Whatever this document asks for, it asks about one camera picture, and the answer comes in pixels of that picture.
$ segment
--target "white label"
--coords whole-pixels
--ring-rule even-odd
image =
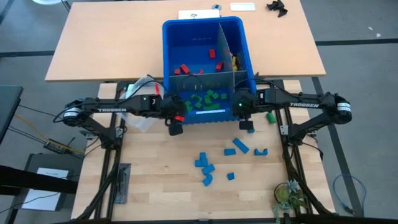
[[[196,114],[222,113],[222,112],[225,112],[225,110],[198,111],[196,112]]]
[[[255,11],[256,7],[252,2],[231,3],[231,11]]]
[[[318,108],[317,103],[290,103],[290,106],[304,107],[304,108]]]
[[[337,107],[337,110],[339,110],[339,111],[344,110],[344,111],[349,111],[349,112],[351,112],[351,109],[348,108],[348,107],[345,107],[345,106],[339,106],[339,107]]]
[[[339,107],[339,106],[345,106],[345,107],[351,108],[351,105],[349,103],[338,103],[337,107]]]
[[[204,10],[179,10],[178,19],[206,19],[220,18],[220,10],[204,9]]]
[[[77,112],[66,112],[63,114],[63,117],[67,117],[67,116],[77,116]]]

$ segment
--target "wooden table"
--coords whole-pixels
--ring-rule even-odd
[[[286,16],[253,2],[255,11],[229,9],[234,0],[75,2],[45,80],[136,80],[163,77],[162,24],[179,10],[222,7],[243,20],[254,72],[266,77],[326,74],[299,0],[283,0]]]
[[[284,85],[292,93],[301,90],[297,80],[286,80]],[[116,84],[101,84],[98,97],[113,98],[115,91]],[[306,109],[290,111],[295,123],[309,119]],[[110,114],[95,114],[95,119],[104,126],[109,126],[110,117]],[[287,181],[282,145],[277,124],[269,124],[264,113],[255,114],[252,120],[254,134],[240,131],[237,122],[188,125],[178,136],[169,136],[163,121],[151,126],[147,133],[128,127],[121,163],[132,164],[129,195],[127,204],[114,205],[113,220],[273,217],[273,189]],[[234,147],[234,138],[241,139],[251,150],[243,154],[237,149],[237,155],[224,156],[224,148]],[[305,138],[304,142],[316,146],[311,138]],[[265,147],[268,156],[253,155],[255,148]],[[299,148],[308,186],[327,209],[334,211],[318,151],[308,146]],[[206,152],[209,162],[216,167],[208,187],[202,184],[201,169],[194,167],[199,152]],[[94,197],[103,157],[104,150],[97,149],[85,158],[72,218],[79,216]],[[235,173],[235,180],[227,180],[228,172]],[[108,197],[109,193],[104,196],[103,215]]]

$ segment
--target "gray floor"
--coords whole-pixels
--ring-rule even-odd
[[[0,10],[7,0],[0,0]],[[395,0],[303,0],[303,8],[315,40],[398,38],[398,1]],[[0,52],[54,50],[67,12],[62,5],[40,6],[31,0],[15,0],[0,25]],[[324,91],[338,92],[352,103],[353,121],[338,126],[341,143],[351,173],[368,190],[367,217],[396,218],[398,207],[398,44],[319,47],[328,76],[321,78]],[[99,83],[45,83],[51,57],[0,58],[0,84],[22,85],[21,104],[58,113],[66,102],[96,96]],[[301,79],[303,89],[313,93],[310,78]],[[73,136],[72,146],[84,148],[85,140],[76,129],[52,124],[51,118],[23,108],[17,111],[31,120],[44,134],[61,142]],[[31,132],[14,120],[16,128]],[[340,173],[327,129],[318,133],[325,152],[324,167],[331,187]],[[49,153],[40,144],[8,132],[0,146],[0,164],[22,169],[30,153]],[[342,181],[337,185],[348,203]],[[11,205],[11,197],[0,197],[0,211]],[[343,215],[335,200],[337,211]],[[68,220],[71,208],[59,212],[21,211],[16,223],[53,223]],[[6,213],[0,214],[0,223]]]

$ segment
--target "white paper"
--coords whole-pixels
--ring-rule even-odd
[[[48,168],[39,168],[37,170],[38,174],[49,175],[52,177],[58,177],[66,179],[69,171],[67,170],[58,170],[58,169],[48,169]],[[56,194],[56,192],[50,192],[45,190],[34,190],[29,189],[24,202],[31,201],[38,197],[45,197],[49,195]],[[29,203],[25,203],[22,205],[24,209],[36,209],[36,210],[47,210],[47,211],[55,211],[58,200],[61,197],[61,193],[58,193],[51,197],[39,198]]]
[[[256,7],[252,2],[231,3],[231,11],[255,11]]]
[[[206,19],[220,17],[218,9],[179,10],[178,19]]]

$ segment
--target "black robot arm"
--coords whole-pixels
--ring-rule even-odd
[[[120,100],[85,98],[66,105],[63,113],[66,125],[84,128],[98,136],[103,148],[117,148],[122,132],[105,128],[91,117],[94,113],[131,113],[146,118],[165,119],[169,134],[174,136],[182,133],[181,122],[187,112],[182,99],[177,95],[165,96],[163,99],[159,95],[137,95]]]
[[[268,88],[257,90],[253,95],[247,89],[240,89],[234,93],[232,101],[234,115],[244,120],[239,123],[240,129],[254,129],[252,121],[248,120],[253,113],[271,112],[286,106],[322,109],[322,114],[302,124],[281,127],[282,134],[288,136],[291,144],[302,144],[306,134],[328,124],[346,124],[352,119],[350,103],[338,94],[329,92],[324,95],[293,94],[278,88]]]

